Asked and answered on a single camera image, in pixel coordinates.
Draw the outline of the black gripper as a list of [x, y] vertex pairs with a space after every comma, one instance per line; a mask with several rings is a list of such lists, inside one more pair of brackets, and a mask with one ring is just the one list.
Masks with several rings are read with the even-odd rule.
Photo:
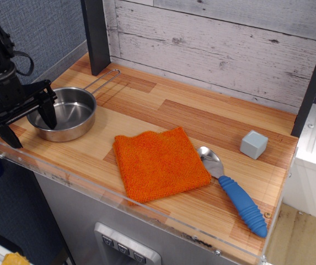
[[45, 124], [54, 129], [57, 125], [53, 106], [56, 98], [56, 93], [51, 89], [51, 81], [47, 79], [21, 84], [15, 70], [0, 73], [0, 137], [12, 148], [22, 148], [18, 137], [8, 125], [35, 110], [38, 110]]

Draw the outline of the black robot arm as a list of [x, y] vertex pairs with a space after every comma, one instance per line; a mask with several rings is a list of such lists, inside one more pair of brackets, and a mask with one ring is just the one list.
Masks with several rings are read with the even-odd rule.
[[18, 78], [21, 72], [12, 61], [14, 56], [27, 57], [28, 54], [15, 51], [9, 34], [0, 26], [0, 138], [19, 149], [22, 144], [10, 124], [37, 110], [45, 124], [53, 129], [57, 124], [53, 106], [57, 96], [47, 79], [21, 84]]

